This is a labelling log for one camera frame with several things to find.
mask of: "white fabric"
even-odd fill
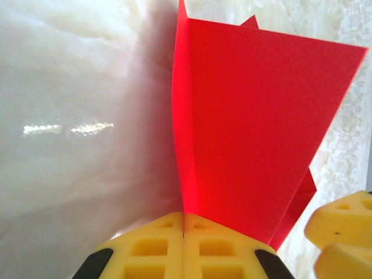
[[[368,0],[186,0],[191,17],[369,46]],[[69,278],[101,242],[181,209],[170,83],[176,0],[0,0],[0,278]],[[303,227],[363,189],[370,61],[313,163],[319,191],[279,251],[312,278]]]

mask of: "folded red paper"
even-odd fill
[[[367,49],[189,19],[173,127],[184,210],[277,249],[315,192],[308,169]]]

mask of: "yellow foam piece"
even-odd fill
[[[372,249],[327,245],[315,263],[317,279],[371,279]]]
[[[320,207],[305,235],[321,250],[332,243],[372,248],[372,194],[359,191]]]
[[[293,279],[293,276],[268,245],[197,215],[172,213],[100,245],[74,277],[82,278]]]
[[[99,279],[181,279],[183,214],[168,214],[103,243],[97,251],[104,248],[114,252]]]

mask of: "white cloth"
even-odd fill
[[[368,0],[186,0],[191,17],[369,46]],[[170,84],[177,0],[0,0],[0,277],[69,278],[101,242],[181,209]],[[279,255],[313,277],[311,212],[365,187],[365,61]]]

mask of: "red cardstock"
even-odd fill
[[[366,48],[178,12],[174,144],[184,211],[278,249],[314,195],[310,162]]]

